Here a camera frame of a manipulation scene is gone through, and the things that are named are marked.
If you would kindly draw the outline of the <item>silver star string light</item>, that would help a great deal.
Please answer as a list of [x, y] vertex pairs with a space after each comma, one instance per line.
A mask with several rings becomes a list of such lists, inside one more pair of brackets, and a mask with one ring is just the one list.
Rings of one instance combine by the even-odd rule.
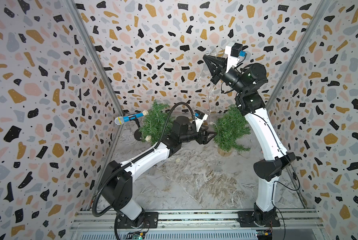
[[[212, 56], [212, 57], [223, 57], [224, 56], [224, 49], [216, 46], [212, 47], [211, 50], [206, 50], [205, 56]], [[211, 82], [211, 73], [210, 70], [203, 60], [203, 69], [201, 73], [198, 75], [199, 83], [202, 84], [202, 94], [203, 100], [203, 112], [207, 112], [208, 115], [216, 115], [218, 113], [217, 106], [216, 106], [216, 95], [215, 91], [217, 90], [216, 85]]]

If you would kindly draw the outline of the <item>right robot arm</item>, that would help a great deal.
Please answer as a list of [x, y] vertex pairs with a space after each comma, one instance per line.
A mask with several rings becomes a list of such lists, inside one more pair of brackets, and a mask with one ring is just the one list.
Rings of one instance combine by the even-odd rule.
[[264, 154], [264, 159], [254, 164], [254, 171], [259, 178], [254, 210], [251, 214], [245, 213], [240, 222], [258, 227], [276, 226], [276, 187], [283, 169], [293, 162], [296, 156], [287, 151], [276, 135], [262, 97], [257, 92], [268, 82], [266, 67], [259, 63], [243, 68], [240, 65], [229, 67], [228, 59], [210, 55], [205, 55], [203, 59], [211, 73], [212, 83], [223, 81], [237, 93], [236, 106], [250, 124]]

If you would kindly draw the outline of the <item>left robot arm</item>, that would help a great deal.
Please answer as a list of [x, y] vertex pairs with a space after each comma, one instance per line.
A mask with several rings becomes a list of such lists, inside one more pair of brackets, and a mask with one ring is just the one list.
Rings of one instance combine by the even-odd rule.
[[173, 121], [171, 132], [163, 136], [159, 146], [153, 146], [121, 163], [111, 161], [94, 197], [93, 215], [100, 217], [113, 208], [126, 217], [131, 226], [140, 226], [144, 221], [145, 210], [132, 198], [134, 181], [154, 165], [178, 152], [183, 143], [196, 141], [200, 145], [208, 144], [216, 133], [209, 132], [208, 127], [204, 126], [207, 118], [208, 115], [200, 111], [196, 111], [194, 122], [190, 122], [188, 117], [179, 116]]

